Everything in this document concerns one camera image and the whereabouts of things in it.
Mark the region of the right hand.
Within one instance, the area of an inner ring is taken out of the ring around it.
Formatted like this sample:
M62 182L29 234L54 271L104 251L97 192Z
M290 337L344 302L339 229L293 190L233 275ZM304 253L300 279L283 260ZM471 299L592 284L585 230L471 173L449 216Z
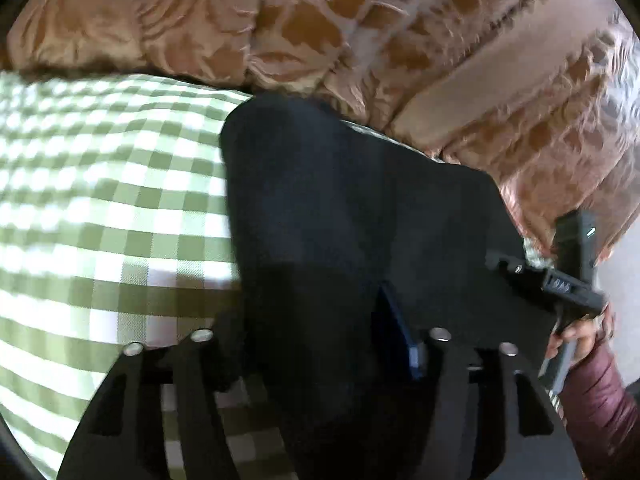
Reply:
M608 302L597 318L582 318L570 324L561 335L552 335L544 357L553 359L564 346L574 342L574 356L570 367L575 367L590 355L598 342L610 340L614 332L615 313L612 304Z

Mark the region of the maroon jacket sleeve forearm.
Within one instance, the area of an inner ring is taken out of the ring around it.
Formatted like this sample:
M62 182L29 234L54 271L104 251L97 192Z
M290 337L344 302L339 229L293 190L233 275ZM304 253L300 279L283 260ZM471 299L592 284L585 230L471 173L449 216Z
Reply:
M639 404L599 340L567 375L560 400L566 430L588 479L639 477Z

